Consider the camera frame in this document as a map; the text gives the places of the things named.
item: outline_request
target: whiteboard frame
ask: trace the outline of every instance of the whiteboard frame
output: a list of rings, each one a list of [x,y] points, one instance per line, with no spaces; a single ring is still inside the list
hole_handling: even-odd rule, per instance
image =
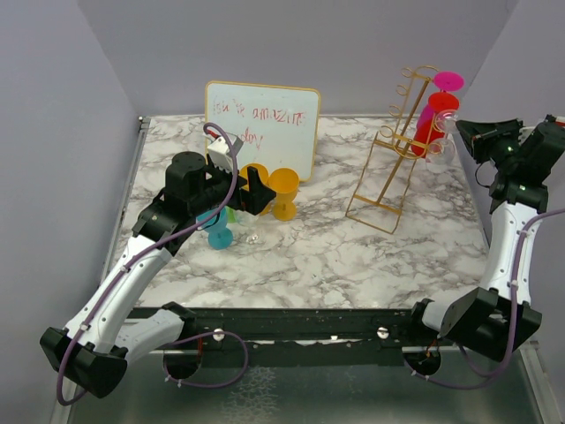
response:
[[[273,86],[269,84],[253,84],[250,82],[236,82],[236,81],[217,81],[212,80],[206,84],[206,90],[204,94],[204,121],[208,122],[208,87],[212,84],[223,84],[226,86],[248,86],[248,87],[263,87],[263,88],[281,88],[284,90],[296,90],[296,91],[311,91],[318,95],[318,110],[316,111],[316,125],[314,127],[314,143],[312,151],[312,167],[310,169],[310,176],[307,179],[301,179],[301,183],[305,183],[312,179],[314,173],[314,159],[316,158],[316,147],[318,146],[318,121],[320,120],[320,108],[321,108],[321,94],[315,88],[305,88],[305,87],[289,87],[289,86]],[[208,153],[208,141],[206,140],[206,154]]]

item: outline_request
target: gold wire rack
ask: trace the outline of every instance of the gold wire rack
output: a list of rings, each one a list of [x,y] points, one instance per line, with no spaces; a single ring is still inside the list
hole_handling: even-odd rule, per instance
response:
[[[369,225],[370,227],[373,227],[376,230],[384,231],[388,234],[393,234],[398,228],[398,224],[400,223],[400,218],[403,213],[404,199],[406,198],[406,193],[408,192],[408,188],[410,187],[412,172],[414,171],[414,167],[416,166],[416,161],[420,157],[424,157],[426,155],[428,141],[432,136],[433,125],[430,126],[430,131],[427,134],[426,143],[416,141],[410,137],[407,137],[405,135],[406,130],[408,129],[411,120],[414,118],[414,114],[418,109],[418,106],[422,100],[422,97],[424,96],[424,93],[428,88],[429,83],[432,82],[433,76],[438,71],[439,70],[436,67],[431,66],[429,64],[419,66],[414,70],[408,67],[402,69],[401,74],[406,79],[409,79],[409,82],[407,83],[408,85],[399,84],[396,86],[396,93],[404,98],[402,106],[399,107],[395,104],[391,104],[388,109],[388,113],[390,114],[390,116],[396,118],[394,129],[393,126],[391,125],[383,125],[380,131],[378,131],[377,134],[375,135],[373,143],[371,144],[371,149],[369,150],[369,155],[365,161],[365,166],[361,171],[361,177],[358,181],[357,187],[355,188],[355,192],[353,192],[353,195],[351,196],[349,205],[347,206],[347,209],[345,211],[345,216],[347,216],[348,218],[363,223],[365,225]],[[404,115],[404,112],[406,111],[408,106],[408,102],[411,98],[411,93],[412,91],[418,90],[418,86],[419,86],[419,91],[416,96],[416,99],[414,100],[414,103],[412,104],[410,112],[407,115]],[[387,148],[389,150],[395,151],[398,154],[398,158],[396,159],[395,165],[393,166],[390,175],[388,176],[388,179],[385,182],[385,185],[380,191],[380,194],[377,196],[375,200],[371,200],[365,196],[358,194],[358,191],[363,184],[363,178],[369,166],[369,162],[371,161],[371,156],[373,154],[373,149],[375,146],[379,146],[382,148]],[[413,153],[413,151],[411,151],[410,149],[411,146],[420,147],[421,153],[419,153],[418,155]],[[412,166],[410,167],[408,180],[401,194],[399,206],[391,206],[385,203],[386,201],[385,195],[387,194],[387,190],[390,188],[390,184],[395,179],[396,173],[398,172],[398,169],[400,168],[404,160],[412,161]],[[354,200],[362,201],[365,204],[369,204],[377,208],[383,209],[391,214],[395,214],[396,220],[395,220],[394,228],[392,230],[388,230],[386,228],[380,227],[375,223],[362,219],[359,215],[353,215],[353,213],[351,212],[351,204],[353,203]]]

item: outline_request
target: screw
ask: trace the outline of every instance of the screw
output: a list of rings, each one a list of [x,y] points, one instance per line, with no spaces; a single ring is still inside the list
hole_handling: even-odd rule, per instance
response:
[[[377,336],[379,336],[381,340],[385,340],[389,336],[388,329],[385,327],[379,327],[377,330]]]

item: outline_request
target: purple wall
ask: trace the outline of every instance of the purple wall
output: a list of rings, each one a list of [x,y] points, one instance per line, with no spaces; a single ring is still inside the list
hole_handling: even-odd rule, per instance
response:
[[[47,423],[39,346],[100,281],[137,114],[73,0],[0,14],[0,421]]]
[[[142,115],[203,113],[210,80],[317,88],[323,113],[386,113],[404,66],[472,80],[516,0],[79,0]]]
[[[565,116],[565,2],[521,0],[493,45],[461,105],[461,118],[499,121],[521,117],[527,125],[551,113]],[[458,146],[481,219],[490,237],[488,190],[474,184],[474,162]],[[481,170],[483,182],[493,171]],[[547,179],[549,210],[565,207],[565,157]],[[537,334],[543,360],[565,414],[565,216],[546,220],[531,265],[532,305],[544,315]]]

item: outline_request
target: white marble countertop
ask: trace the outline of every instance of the white marble countertop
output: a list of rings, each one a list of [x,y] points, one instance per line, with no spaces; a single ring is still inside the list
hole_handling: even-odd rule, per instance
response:
[[[215,251],[195,233],[147,287],[138,305],[185,307],[412,307],[424,297],[459,297],[486,262],[478,216],[458,159],[429,172],[418,161],[394,235],[344,217],[371,142],[384,119],[321,118],[312,179],[300,186],[298,214],[254,227],[232,223],[234,243]],[[180,151],[204,151],[202,117],[152,118],[124,217],[117,254],[138,213],[164,185]],[[368,189],[394,154],[373,154]],[[257,233],[257,243],[246,240]]]

